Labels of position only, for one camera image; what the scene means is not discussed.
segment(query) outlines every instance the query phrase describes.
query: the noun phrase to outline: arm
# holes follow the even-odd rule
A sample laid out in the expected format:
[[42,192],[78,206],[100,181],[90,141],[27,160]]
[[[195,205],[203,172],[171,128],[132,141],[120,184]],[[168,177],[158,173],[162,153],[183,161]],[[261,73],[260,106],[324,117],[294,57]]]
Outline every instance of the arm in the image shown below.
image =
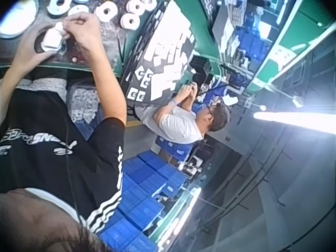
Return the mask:
[[37,54],[35,52],[35,40],[37,36],[47,28],[50,28],[49,23],[40,26],[33,26],[22,36],[13,59],[12,66],[7,70],[0,86],[1,124],[6,118],[9,102],[19,82],[42,61],[56,53],[56,51],[42,52],[41,54]]
[[12,68],[9,68],[7,73],[5,74],[1,86],[0,86],[0,94],[1,94],[1,111],[0,111],[0,116],[1,116],[1,123],[6,118],[7,115],[7,110],[8,110],[8,105],[9,101],[11,100],[12,94],[18,85],[18,83],[21,81],[21,77],[18,76],[18,74],[15,74],[13,72]]
[[65,18],[63,27],[73,34],[89,57],[104,117],[117,118],[126,124],[126,100],[105,53],[98,17],[91,13],[77,13]]
[[189,96],[181,102],[181,108],[186,111],[191,111],[197,95],[197,84],[193,82],[190,84],[190,86],[191,86],[191,92]]
[[124,94],[113,73],[104,47],[89,53],[93,78],[105,118],[118,118],[126,125],[127,109]]
[[165,114],[170,114],[173,108],[180,104],[191,92],[191,86],[184,85],[178,92],[175,98],[173,98],[166,106],[160,107],[154,114],[154,121],[160,126],[160,121]]

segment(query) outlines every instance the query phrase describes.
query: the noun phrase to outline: tape roll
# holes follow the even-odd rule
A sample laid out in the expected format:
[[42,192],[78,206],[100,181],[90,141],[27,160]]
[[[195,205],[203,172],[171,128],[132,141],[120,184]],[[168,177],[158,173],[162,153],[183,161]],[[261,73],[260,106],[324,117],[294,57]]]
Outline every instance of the tape roll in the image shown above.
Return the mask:
[[53,16],[60,16],[70,10],[70,4],[72,0],[64,0],[61,5],[59,5],[58,0],[50,0],[47,6],[48,12]]
[[94,10],[102,22],[109,22],[118,14],[118,7],[114,2],[107,1]]
[[79,13],[79,12],[89,12],[89,7],[86,5],[75,5],[73,8],[71,8],[68,12],[68,16]]
[[120,25],[127,30],[136,30],[140,26],[140,18],[136,14],[126,13],[121,17]]
[[153,11],[157,7],[157,1],[156,0],[141,0],[143,4],[145,5],[145,9],[148,12]]
[[78,4],[86,4],[89,0],[74,0]]
[[126,10],[129,13],[141,16],[145,12],[145,5],[140,0],[130,0],[126,4]]

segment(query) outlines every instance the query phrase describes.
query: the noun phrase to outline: white stripe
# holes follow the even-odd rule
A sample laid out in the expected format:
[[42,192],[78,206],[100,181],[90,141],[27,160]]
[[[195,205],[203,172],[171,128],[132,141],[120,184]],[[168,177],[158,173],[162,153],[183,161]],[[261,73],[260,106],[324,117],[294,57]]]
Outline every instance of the white stripe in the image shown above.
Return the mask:
[[[109,220],[110,219],[110,217],[113,215],[115,213],[115,211],[113,211],[113,212],[111,212],[111,213],[108,213],[107,214],[107,220]],[[106,224],[106,222],[104,222],[104,225],[102,225],[100,228],[98,228],[97,230],[96,230],[96,232],[95,233],[98,233],[98,232],[100,232],[100,231],[102,231],[104,228],[105,228],[105,224]]]
[[103,223],[103,226],[105,226],[105,223],[109,221],[109,214],[113,213],[114,210],[116,209],[116,207],[119,205],[119,203],[121,202],[121,198],[118,199],[118,201],[112,205],[109,206],[108,208],[106,208],[104,210],[104,213],[101,217],[99,217],[96,221],[96,223],[92,226],[92,228],[90,228],[90,231],[93,233],[96,233],[96,229],[99,228],[99,226]]
[[[116,202],[116,200],[121,196],[121,190],[120,190],[120,186],[121,186],[121,179],[122,179],[122,172],[121,172],[121,168],[122,168],[122,149],[119,146],[118,149],[119,155],[118,155],[118,169],[119,169],[119,174],[118,174],[118,182],[117,182],[117,189],[118,191],[112,196],[112,198],[110,198],[108,201],[105,201],[103,203],[100,204],[99,208],[95,211],[93,211],[89,218],[87,219],[87,223],[89,226],[92,226],[92,228],[90,230],[95,230],[96,228],[98,228],[101,224],[101,222],[105,221],[106,219],[108,220],[107,214],[109,214],[109,212],[113,209],[115,209],[119,203],[120,200],[118,200]],[[93,224],[94,219],[98,216],[101,215],[101,217],[99,217],[96,222]]]

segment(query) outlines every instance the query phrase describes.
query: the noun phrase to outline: blue plastic bin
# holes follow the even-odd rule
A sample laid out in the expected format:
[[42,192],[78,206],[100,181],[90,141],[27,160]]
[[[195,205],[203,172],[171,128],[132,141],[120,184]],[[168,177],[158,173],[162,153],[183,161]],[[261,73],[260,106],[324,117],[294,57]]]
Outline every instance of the blue plastic bin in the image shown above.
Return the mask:
[[105,229],[100,238],[113,249],[113,251],[125,251],[124,249],[135,240],[141,232],[126,218],[117,221],[113,226]]

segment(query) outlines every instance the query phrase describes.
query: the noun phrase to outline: short hair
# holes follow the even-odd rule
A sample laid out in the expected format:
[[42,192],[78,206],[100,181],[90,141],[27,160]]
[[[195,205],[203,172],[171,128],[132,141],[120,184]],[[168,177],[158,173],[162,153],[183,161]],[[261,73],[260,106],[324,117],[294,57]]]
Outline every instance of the short hair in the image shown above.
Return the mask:
[[230,121],[230,112],[226,105],[222,102],[216,104],[212,114],[214,120],[209,126],[209,131],[221,130]]
[[[32,240],[27,247],[22,250],[23,252],[46,252],[50,251],[50,247],[55,243],[67,243],[63,245],[66,252],[113,252],[103,241],[98,238],[90,238],[90,235],[94,235],[84,227],[78,227],[78,236],[66,236],[66,237],[47,237],[42,244],[37,245],[36,241]],[[5,251],[15,251],[13,245],[6,237],[1,235],[0,238],[1,247],[6,248]]]

